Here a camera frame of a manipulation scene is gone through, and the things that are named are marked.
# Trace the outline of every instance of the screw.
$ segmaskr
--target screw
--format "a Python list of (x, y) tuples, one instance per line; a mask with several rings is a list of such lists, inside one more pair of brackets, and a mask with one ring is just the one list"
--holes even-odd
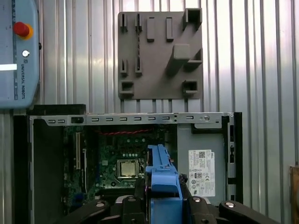
[(96, 206), (97, 206), (97, 207), (103, 207), (103, 206), (104, 206), (104, 204), (103, 204), (103, 203), (101, 203), (101, 202), (98, 202)]
[(193, 201), (195, 201), (195, 202), (200, 202), (201, 199), (200, 199), (199, 197), (193, 197)]
[(233, 203), (231, 203), (231, 202), (226, 202), (225, 206), (228, 206), (229, 208), (235, 207), (235, 205)]
[(210, 117), (209, 116), (205, 116), (204, 119), (205, 119), (206, 122), (208, 122), (210, 120)]
[(22, 55), (23, 55), (23, 57), (28, 57), (29, 56), (29, 51), (27, 51), (27, 50), (23, 50), (23, 52), (22, 52)]

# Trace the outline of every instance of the cable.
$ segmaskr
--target cable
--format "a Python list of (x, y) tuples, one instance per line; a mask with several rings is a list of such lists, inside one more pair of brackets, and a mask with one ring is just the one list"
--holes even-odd
[(134, 132), (110, 132), (110, 133), (103, 133), (103, 132), (96, 130), (96, 132), (101, 135), (118, 135), (118, 134), (138, 134), (138, 133), (148, 132), (151, 130), (152, 129), (144, 129), (144, 130), (138, 130), (138, 131), (134, 131)]

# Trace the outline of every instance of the power supply label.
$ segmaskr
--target power supply label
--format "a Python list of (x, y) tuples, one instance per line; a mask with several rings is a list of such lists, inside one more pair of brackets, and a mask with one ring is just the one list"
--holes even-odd
[(215, 196), (215, 157), (211, 150), (189, 151), (189, 190), (192, 196)]

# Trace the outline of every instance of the motherboard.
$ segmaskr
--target motherboard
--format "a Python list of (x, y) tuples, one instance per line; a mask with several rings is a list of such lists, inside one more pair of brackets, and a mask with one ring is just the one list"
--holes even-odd
[(100, 199), (103, 190), (133, 189), (144, 178), (147, 146), (165, 144), (168, 126), (64, 128), (64, 213)]

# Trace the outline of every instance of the pcie slot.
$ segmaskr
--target pcie slot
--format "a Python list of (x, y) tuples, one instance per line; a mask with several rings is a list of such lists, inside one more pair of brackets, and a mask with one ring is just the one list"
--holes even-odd
[(84, 164), (83, 167), (84, 169), (82, 169), (81, 172), (81, 178), (82, 178), (82, 191), (87, 193), (87, 155), (86, 155), (87, 151), (86, 148), (83, 149), (83, 155), (84, 155)]
[(76, 132), (76, 169), (81, 169), (81, 132)]

